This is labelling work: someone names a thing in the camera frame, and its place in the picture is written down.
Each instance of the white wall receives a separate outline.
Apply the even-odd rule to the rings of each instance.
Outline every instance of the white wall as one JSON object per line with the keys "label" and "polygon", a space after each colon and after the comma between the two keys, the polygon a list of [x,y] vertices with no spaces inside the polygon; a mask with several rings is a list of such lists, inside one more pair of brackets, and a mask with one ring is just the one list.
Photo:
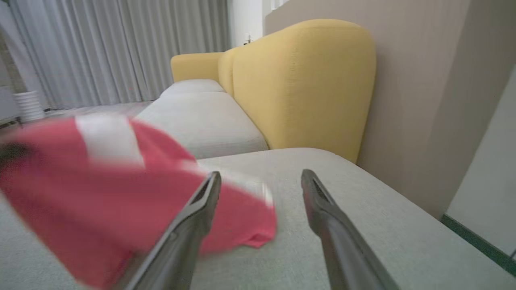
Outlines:
{"label": "white wall", "polygon": [[39,83],[36,71],[30,61],[27,49],[22,42],[21,35],[6,3],[0,1],[0,26],[4,33],[5,43],[9,48],[14,63],[29,91],[38,91],[43,108],[48,108],[48,102]]}
{"label": "white wall", "polygon": [[263,17],[265,3],[270,0],[228,0],[233,47],[245,42],[245,34],[252,40],[263,36]]}
{"label": "white wall", "polygon": [[516,249],[516,68],[446,214],[506,254]]}
{"label": "white wall", "polygon": [[272,2],[274,0],[262,0],[262,27],[263,31],[265,31],[265,16],[272,12]]}
{"label": "white wall", "polygon": [[0,57],[0,125],[19,116],[18,107],[14,102],[11,91],[11,80],[7,67]]}

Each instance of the sofa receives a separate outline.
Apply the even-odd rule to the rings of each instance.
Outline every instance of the sofa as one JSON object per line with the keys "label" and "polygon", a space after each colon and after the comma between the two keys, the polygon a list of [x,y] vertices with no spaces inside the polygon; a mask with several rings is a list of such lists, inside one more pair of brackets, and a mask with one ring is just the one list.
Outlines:
{"label": "sofa", "polygon": [[[305,36],[356,51],[367,68],[346,54],[342,62],[336,52],[306,48],[324,45],[301,41]],[[365,52],[358,52],[364,45],[341,41],[348,37],[367,44]],[[303,45],[296,47],[299,41]],[[199,258],[191,289],[330,289],[320,239],[309,227],[303,204],[300,183],[305,168],[318,175],[400,289],[516,289],[513,276],[354,164],[374,78],[369,45],[362,28],[320,20],[222,54],[173,58],[177,82],[139,118],[173,135],[197,157],[233,152],[198,162],[219,170],[223,180],[228,172],[261,179],[273,195],[278,219],[276,237],[260,249],[238,247]],[[306,62],[298,61],[300,56]],[[295,61],[280,64],[285,58]],[[348,68],[333,67],[333,61]],[[325,66],[331,71],[323,73]],[[346,70],[338,77],[345,88],[328,81],[337,78],[332,73]],[[195,118],[203,125],[196,126]],[[224,131],[224,126],[232,129]],[[291,148],[296,146],[311,148]],[[2,199],[0,233],[0,289],[83,288]]]}
{"label": "sofa", "polygon": [[137,116],[196,158],[309,147],[356,162],[376,73],[366,29],[295,24],[223,53],[171,60],[175,83]]}

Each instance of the white planter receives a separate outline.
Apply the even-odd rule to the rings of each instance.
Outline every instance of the white planter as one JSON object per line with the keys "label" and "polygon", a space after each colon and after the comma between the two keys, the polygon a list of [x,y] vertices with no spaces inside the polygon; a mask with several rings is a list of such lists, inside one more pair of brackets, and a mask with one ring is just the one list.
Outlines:
{"label": "white planter", "polygon": [[20,117],[23,123],[45,118],[45,112],[39,103],[38,92],[15,93],[14,99],[20,109]]}

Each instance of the sofa cushion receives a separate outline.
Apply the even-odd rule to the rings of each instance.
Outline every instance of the sofa cushion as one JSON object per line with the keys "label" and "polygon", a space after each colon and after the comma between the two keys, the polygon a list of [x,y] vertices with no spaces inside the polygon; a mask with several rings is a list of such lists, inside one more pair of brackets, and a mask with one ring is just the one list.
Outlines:
{"label": "sofa cushion", "polygon": [[276,238],[196,264],[191,289],[330,289],[320,239],[308,225],[301,172],[312,169],[400,289],[516,289],[516,280],[424,210],[328,151],[294,148],[200,160],[264,181],[278,218]]}
{"label": "sofa cushion", "polygon": [[163,91],[161,96],[197,92],[224,92],[224,89],[212,79],[187,79],[173,83],[172,86]]}
{"label": "sofa cushion", "polygon": [[225,92],[164,92],[136,119],[165,131],[196,158],[268,149],[260,131]]}

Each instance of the white stripe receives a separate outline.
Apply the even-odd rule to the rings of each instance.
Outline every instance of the white stripe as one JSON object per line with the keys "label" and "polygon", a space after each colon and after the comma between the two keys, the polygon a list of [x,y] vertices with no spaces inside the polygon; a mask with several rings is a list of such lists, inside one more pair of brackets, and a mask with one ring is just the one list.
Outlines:
{"label": "white stripe", "polygon": [[75,117],[92,161],[144,167],[133,126],[123,115],[91,114]]}
{"label": "white stripe", "polygon": [[183,161],[181,168],[201,176],[207,176],[211,171],[219,171],[222,182],[230,183],[232,186],[263,200],[267,207],[274,206],[272,193],[270,192],[269,187],[258,178],[240,172],[235,172],[224,167],[212,166],[210,164],[199,165],[191,161]]}

